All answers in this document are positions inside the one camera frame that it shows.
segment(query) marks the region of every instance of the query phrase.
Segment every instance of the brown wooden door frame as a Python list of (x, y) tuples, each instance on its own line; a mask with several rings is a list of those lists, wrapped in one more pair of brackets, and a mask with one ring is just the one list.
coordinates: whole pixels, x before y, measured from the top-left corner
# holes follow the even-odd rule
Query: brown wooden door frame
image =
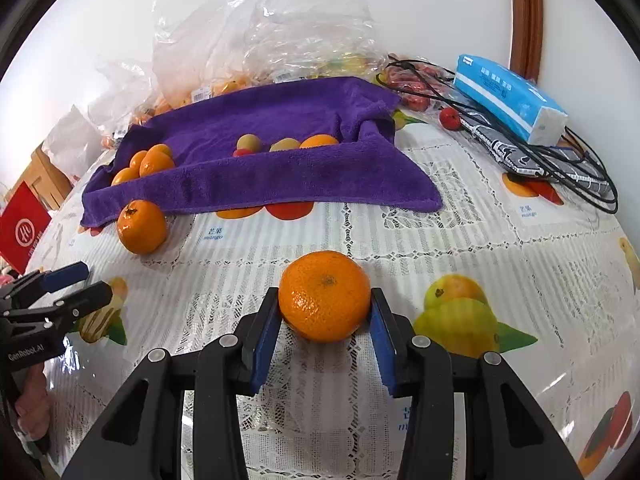
[(510, 69), (533, 81), (537, 81), (540, 75), (543, 13), (543, 0), (513, 0)]

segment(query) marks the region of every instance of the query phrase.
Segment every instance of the purple cloth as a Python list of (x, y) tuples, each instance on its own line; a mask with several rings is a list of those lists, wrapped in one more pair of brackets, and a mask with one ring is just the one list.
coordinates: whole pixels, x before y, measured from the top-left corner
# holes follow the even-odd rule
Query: purple cloth
[[(91, 177), (81, 224), (113, 221), (135, 199), (167, 214), (298, 201), (436, 211), (438, 190), (393, 146), (390, 113), (399, 101), (361, 79), (337, 77), (250, 88), (165, 113), (132, 126), (113, 162)], [(258, 135), (265, 150), (285, 137), (314, 134), (331, 134), (340, 145), (231, 157), (247, 133)], [(175, 169), (110, 187), (136, 152), (161, 142), (174, 152)]]

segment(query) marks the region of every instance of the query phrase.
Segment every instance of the human hand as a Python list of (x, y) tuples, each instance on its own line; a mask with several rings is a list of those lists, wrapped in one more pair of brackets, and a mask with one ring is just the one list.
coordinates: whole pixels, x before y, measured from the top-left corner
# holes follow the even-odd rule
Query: human hand
[(22, 395), (15, 401), (18, 427), (33, 440), (41, 439), (49, 429), (50, 402), (43, 372), (44, 363), (29, 368)]

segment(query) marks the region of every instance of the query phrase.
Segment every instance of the tablecloth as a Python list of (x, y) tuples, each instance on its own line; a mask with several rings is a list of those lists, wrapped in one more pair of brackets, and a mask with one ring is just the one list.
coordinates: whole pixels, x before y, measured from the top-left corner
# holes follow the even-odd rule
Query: tablecloth
[[(371, 285), (382, 287), (391, 309), (411, 320), (440, 277), (459, 274), (477, 282), (498, 321), (537, 339), (503, 357), (576, 460), (603, 416), (628, 396), (633, 431), (624, 446), (611, 443), (598, 453), (600, 465), (590, 478), (604, 478), (631, 442), (640, 415), (635, 254), (620, 225), (560, 188), (563, 205), (517, 196), (501, 168), (464, 132), (409, 124), (398, 132), (396, 146), (438, 187), (440, 211), (316, 203), (295, 221), (278, 220), (266, 209), (234, 220), (214, 213), (177, 216), (168, 219), (168, 240), (143, 257), (124, 249), (114, 224), (78, 229), (82, 189), (113, 153), (95, 164), (30, 263), (30, 269), (55, 269), (83, 260), (92, 270), (90, 282), (116, 283), (122, 296), (114, 330), (96, 342), (69, 334), (66, 353), (47, 364), (50, 460), (57, 470), (151, 349), (175, 354), (202, 348), (257, 310), (289, 262), (310, 251), (335, 250), (357, 261)], [(238, 397), (250, 477), (394, 478), (409, 406), (409, 399), (393, 400), (383, 387), (366, 327), (341, 343), (318, 345), (283, 325), (266, 384), (254, 398)], [(186, 476), (193, 466), (192, 416), (188, 392), (182, 418)], [(464, 476), (463, 420), (456, 397), (454, 478)]]

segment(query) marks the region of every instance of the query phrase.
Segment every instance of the red bag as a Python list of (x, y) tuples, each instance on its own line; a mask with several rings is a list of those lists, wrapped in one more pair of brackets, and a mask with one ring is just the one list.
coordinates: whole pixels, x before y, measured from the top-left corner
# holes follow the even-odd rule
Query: red bag
[(51, 217), (24, 182), (0, 216), (0, 254), (24, 274)]

